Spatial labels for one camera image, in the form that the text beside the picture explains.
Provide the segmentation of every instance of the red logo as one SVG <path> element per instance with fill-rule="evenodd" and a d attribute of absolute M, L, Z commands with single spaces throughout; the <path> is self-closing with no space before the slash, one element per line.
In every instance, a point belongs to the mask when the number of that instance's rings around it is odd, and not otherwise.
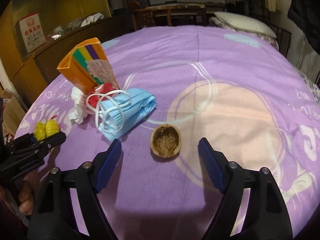
<path fill-rule="evenodd" d="M 28 26 L 32 26 L 32 25 L 34 25 L 35 24 L 35 19 L 32 17 L 32 18 L 29 18 L 28 20 L 27 20 L 27 25 Z"/>

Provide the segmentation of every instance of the purple stripe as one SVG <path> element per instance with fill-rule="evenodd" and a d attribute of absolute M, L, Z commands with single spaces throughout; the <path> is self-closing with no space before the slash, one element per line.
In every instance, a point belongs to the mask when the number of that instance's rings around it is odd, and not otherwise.
<path fill-rule="evenodd" d="M 92 59 L 99 59 L 99 56 L 96 53 L 96 51 L 94 50 L 94 48 L 92 47 L 92 45 L 86 45 L 85 48 L 89 52 L 89 54 L 92 57 Z"/>

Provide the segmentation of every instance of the wooden chair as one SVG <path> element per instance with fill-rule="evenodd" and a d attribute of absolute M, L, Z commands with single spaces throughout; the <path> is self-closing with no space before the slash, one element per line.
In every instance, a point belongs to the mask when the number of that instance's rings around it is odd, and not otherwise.
<path fill-rule="evenodd" d="M 204 3 L 165 3 L 137 8 L 138 2 L 131 2 L 128 7 L 131 11 L 134 30 L 138 30 L 138 23 L 142 28 L 156 26 L 154 17 L 166 16 L 168 26 L 172 26 L 171 16 L 196 16 L 201 14 L 202 25 L 207 25 L 206 5 Z"/>

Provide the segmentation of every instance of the light blue patch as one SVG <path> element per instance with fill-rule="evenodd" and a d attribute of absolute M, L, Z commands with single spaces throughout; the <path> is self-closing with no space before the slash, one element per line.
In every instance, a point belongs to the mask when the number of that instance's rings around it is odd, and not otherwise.
<path fill-rule="evenodd" d="M 119 42 L 119 40 L 106 41 L 106 42 L 102 43 L 102 48 L 103 49 L 110 48 L 110 47 L 116 45 L 118 42 Z"/>
<path fill-rule="evenodd" d="M 235 41 L 241 44 L 245 44 L 254 48 L 261 48 L 261 44 L 256 40 L 249 38 L 241 34 L 225 34 L 224 38 L 230 41 Z"/>

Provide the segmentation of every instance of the white pillow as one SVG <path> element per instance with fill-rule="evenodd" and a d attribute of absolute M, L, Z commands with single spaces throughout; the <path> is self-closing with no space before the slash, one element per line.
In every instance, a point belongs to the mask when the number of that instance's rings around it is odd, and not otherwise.
<path fill-rule="evenodd" d="M 263 22 L 241 14 L 215 12 L 215 16 L 233 29 L 259 33 L 276 38 L 276 34 Z"/>

